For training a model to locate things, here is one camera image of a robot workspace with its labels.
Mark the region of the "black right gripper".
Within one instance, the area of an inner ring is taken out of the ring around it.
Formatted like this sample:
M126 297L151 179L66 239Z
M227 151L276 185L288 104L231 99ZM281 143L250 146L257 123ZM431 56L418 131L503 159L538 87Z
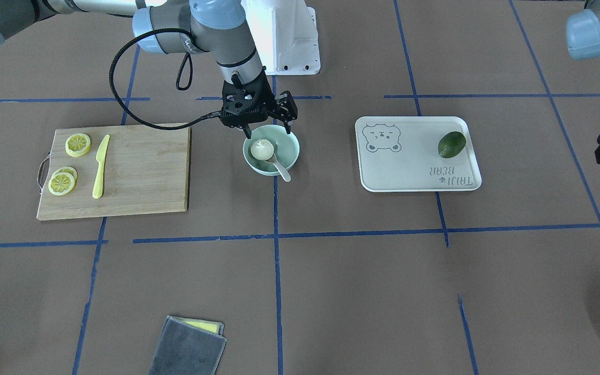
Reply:
M247 139L252 138L249 125L273 117L282 122L290 135L292 121L298 117L297 105L290 92L274 95L264 70L249 83L224 81L220 121L224 126L241 128Z

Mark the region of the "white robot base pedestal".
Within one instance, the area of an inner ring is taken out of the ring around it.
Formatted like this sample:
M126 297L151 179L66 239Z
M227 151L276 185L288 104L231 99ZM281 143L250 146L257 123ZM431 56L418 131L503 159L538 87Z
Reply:
M315 9L305 1L241 1L267 76L319 74Z

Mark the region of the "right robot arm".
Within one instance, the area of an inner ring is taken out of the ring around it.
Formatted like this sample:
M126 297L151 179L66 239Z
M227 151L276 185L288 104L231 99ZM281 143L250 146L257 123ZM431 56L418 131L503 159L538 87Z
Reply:
M297 105L290 92L272 92L240 1L0 1L0 45L32 24L83 12L131 19L134 38L115 54L108 81L114 99L141 125L161 129L135 116L114 83L119 59L133 45L149 53L183 53L181 68L192 64L192 55L214 56L223 75L221 109L197 122L217 118L250 139L250 125L271 117L291 133Z

